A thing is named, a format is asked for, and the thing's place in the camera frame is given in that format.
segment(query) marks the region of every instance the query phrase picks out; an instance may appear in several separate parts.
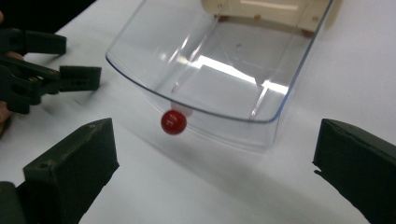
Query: plastic tray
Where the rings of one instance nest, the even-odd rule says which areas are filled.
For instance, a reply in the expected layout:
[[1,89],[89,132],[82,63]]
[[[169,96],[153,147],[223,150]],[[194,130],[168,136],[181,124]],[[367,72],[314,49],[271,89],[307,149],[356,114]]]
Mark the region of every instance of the plastic tray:
[[188,129],[269,147],[331,2],[146,0],[106,58],[161,113],[181,112]]

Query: white table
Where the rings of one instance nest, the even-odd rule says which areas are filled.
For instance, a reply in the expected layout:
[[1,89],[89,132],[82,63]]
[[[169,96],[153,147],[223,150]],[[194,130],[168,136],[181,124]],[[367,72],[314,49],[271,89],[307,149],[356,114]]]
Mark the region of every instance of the white table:
[[91,121],[113,118],[120,168],[81,224],[362,224],[363,215],[314,174],[321,119],[338,119],[396,144],[396,1],[346,0],[310,53],[275,144],[237,150],[189,131],[174,137],[145,94],[106,61],[106,49],[139,5],[98,0],[60,32],[62,57],[25,58],[53,69],[101,66],[96,92],[44,96],[16,115],[0,140],[0,180],[19,185],[22,167]]

